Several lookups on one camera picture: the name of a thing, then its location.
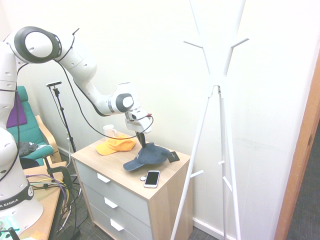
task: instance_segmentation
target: floor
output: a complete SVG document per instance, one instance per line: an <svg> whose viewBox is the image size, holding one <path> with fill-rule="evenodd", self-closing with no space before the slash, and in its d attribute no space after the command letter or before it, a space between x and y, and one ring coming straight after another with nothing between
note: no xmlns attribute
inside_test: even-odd
<svg viewBox="0 0 320 240"><path fill-rule="evenodd" d="M320 239L320 127L318 127L287 240Z"/></svg>
<svg viewBox="0 0 320 240"><path fill-rule="evenodd" d="M67 161L68 158L61 154L61 158L63 161ZM70 174L76 174L75 169L72 163L68 167ZM67 220L64 229L67 228L69 225L74 226L76 220L76 226L82 223L87 217L87 206L82 194L80 197L75 201L76 202L76 211L75 209L71 210L71 214L69 219ZM105 232L103 232L97 226L94 226L90 217L88 217L79 227L80 236L76 240L112 240ZM193 227L193 232L188 240L217 240L217 238L201 231L200 229Z"/></svg>

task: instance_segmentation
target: drawer handle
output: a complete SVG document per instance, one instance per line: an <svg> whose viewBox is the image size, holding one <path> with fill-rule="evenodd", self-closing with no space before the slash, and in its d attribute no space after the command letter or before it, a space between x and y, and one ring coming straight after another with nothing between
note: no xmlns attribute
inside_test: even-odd
<svg viewBox="0 0 320 240"><path fill-rule="evenodd" d="M104 198L104 203L107 204L110 208L113 208L113 209L118 207L117 204L115 204L114 202L110 201L108 198Z"/></svg>
<svg viewBox="0 0 320 240"><path fill-rule="evenodd" d="M122 226L120 226L118 223L113 221L111 218L110 218L110 223L111 223L111 226L117 229L118 231L121 231L124 229Z"/></svg>
<svg viewBox="0 0 320 240"><path fill-rule="evenodd" d="M106 178L105 176L102 176L101 174L97 173L98 179L100 179L102 182L108 183L110 182L110 179Z"/></svg>

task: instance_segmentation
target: white wall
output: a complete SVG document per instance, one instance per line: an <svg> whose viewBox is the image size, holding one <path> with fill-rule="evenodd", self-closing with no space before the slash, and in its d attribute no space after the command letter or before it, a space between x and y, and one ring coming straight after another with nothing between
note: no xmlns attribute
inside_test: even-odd
<svg viewBox="0 0 320 240"><path fill-rule="evenodd" d="M5 13L5 9L0 2L0 41L3 41L6 36L11 33L10 25Z"/></svg>
<svg viewBox="0 0 320 240"><path fill-rule="evenodd" d="M184 44L198 34L187 0L1 0L12 30L37 26L64 30L87 45L98 62L93 83L103 94L134 83L141 105L154 116L147 141L191 154L206 88L202 51ZM228 6L197 1L219 63ZM319 50L320 3L315 0L247 0L239 37L251 40L233 53L229 74L230 112L242 239L274 239L295 145ZM45 83L63 81L60 99L77 149L100 136L79 112L65 76L54 62L21 70L43 121L67 149L66 131ZM98 129L106 123L126 130L124 116L100 117L75 90L85 115ZM217 92L210 100L195 160L194 217L223 229L220 123ZM235 236L229 199L228 234Z"/></svg>

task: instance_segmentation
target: clothing tag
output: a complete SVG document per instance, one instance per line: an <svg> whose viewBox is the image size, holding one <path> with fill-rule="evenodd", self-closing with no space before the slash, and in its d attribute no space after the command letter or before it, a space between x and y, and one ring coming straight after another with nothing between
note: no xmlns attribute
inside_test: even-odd
<svg viewBox="0 0 320 240"><path fill-rule="evenodd" d="M168 157L168 159L170 163L180 160L175 151L170 152L170 156Z"/></svg>

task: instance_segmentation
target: coat rack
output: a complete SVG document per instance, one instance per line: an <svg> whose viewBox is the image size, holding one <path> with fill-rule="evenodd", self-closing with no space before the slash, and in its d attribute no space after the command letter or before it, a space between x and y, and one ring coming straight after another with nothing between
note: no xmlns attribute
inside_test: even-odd
<svg viewBox="0 0 320 240"><path fill-rule="evenodd" d="M178 207L177 215L175 218L173 231L171 234L170 240L174 240L176 237L179 220L181 217L182 209L185 204L187 191L190 183L190 178L203 173L203 170L200 172L196 172L192 174L192 170L194 167L195 156L198 149L198 144L201 136L201 131L204 125L204 120L206 117L206 112L209 104L209 99L212 97L214 87L218 87L219 94L219 102L220 102L220 128L221 128L221 161L218 162L219 165L222 166L222 197L223 197L223 239L227 239L227 204L226 204L226 193L229 189L232 192L233 198L233 209L234 209L234 220L235 220L235 231L236 231L236 239L241 240L241 231L240 231L240 221L239 221L239 209L238 209L238 195L237 195L237 185L236 185L236 173L235 173L235 160L234 160L234 149L232 142L232 129L231 129L231 119L229 113L229 103L228 103L228 93L226 88L226 78L228 74L228 69L232 57L232 53L235 47L243 44L248 41L248 38L242 40L236 40L239 25L241 22L241 17L245 8L246 0L236 0L236 13L230 16L230 22L228 26L228 39L226 45L223 49L223 65L221 65L221 69L213 70L213 63L211 60L211 53L208 52L208 42L206 39L206 35L204 30L202 29L201 20L199 18L199 14L197 12L196 5L194 0L189 0L193 18L195 21L195 25L197 28L198 35L200 37L202 45L197 45L191 42L185 41L185 43L193 45L195 47L201 48L203 51L203 55L205 58L206 66L208 68L208 93L205 97L205 103L201 110L199 122L196 129L195 139L193 142L191 158L189 162L189 167L186 173L185 182L183 186L182 196L180 200L180 204ZM230 176L231 183L228 181L226 177L226 150L228 150L228 161L230 166Z"/></svg>

